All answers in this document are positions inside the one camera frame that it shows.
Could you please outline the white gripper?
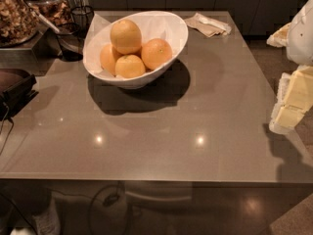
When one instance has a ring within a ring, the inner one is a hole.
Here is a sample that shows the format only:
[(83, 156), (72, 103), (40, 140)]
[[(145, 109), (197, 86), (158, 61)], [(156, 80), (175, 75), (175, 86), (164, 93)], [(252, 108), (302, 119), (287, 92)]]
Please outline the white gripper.
[(286, 135), (313, 107), (313, 0), (308, 0), (291, 23), (271, 34), (266, 43), (277, 48), (287, 46), (288, 59), (306, 65), (292, 74), (284, 72), (279, 80), (269, 129)]

